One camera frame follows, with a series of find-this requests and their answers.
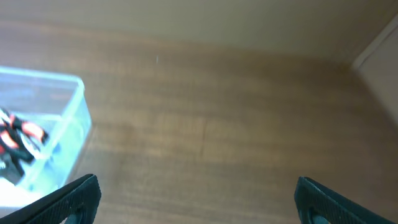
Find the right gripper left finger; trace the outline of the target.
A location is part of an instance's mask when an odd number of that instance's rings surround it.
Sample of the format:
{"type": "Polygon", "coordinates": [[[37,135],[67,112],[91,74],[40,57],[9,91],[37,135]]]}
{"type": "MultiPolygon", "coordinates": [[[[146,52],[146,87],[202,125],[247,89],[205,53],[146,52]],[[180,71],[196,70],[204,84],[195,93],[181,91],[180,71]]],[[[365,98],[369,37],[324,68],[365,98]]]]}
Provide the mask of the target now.
{"type": "Polygon", "coordinates": [[[86,174],[1,218],[1,224],[92,224],[101,199],[98,178],[86,174]]]}

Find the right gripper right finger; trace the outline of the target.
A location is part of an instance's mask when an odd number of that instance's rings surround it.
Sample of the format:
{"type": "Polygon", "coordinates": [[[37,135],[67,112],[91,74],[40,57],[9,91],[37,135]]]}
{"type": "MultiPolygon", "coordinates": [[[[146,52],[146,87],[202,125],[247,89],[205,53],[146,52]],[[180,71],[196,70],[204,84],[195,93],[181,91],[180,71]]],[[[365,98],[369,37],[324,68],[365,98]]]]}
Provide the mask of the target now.
{"type": "Polygon", "coordinates": [[[394,224],[309,177],[299,177],[294,200],[301,224],[394,224]]]}

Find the orange black needle-nose pliers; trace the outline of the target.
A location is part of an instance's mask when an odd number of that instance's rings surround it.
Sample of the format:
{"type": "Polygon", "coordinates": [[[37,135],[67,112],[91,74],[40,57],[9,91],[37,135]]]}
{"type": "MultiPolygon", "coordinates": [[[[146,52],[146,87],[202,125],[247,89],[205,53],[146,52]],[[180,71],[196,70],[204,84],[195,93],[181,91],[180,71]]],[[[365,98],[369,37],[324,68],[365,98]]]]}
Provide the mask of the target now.
{"type": "Polygon", "coordinates": [[[25,175],[21,162],[47,157],[42,147],[49,134],[39,125],[1,108],[1,177],[17,185],[25,175]]]}

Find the clear plastic container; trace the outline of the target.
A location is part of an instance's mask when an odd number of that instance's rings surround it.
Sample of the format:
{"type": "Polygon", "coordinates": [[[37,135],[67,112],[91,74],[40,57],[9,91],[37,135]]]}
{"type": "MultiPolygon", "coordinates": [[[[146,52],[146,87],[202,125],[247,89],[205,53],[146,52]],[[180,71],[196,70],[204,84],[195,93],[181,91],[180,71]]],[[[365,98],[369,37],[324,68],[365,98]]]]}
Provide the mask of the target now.
{"type": "Polygon", "coordinates": [[[59,73],[1,67],[1,108],[42,127],[47,156],[21,162],[17,185],[1,177],[1,214],[17,210],[63,187],[91,129],[81,78],[59,73]]]}

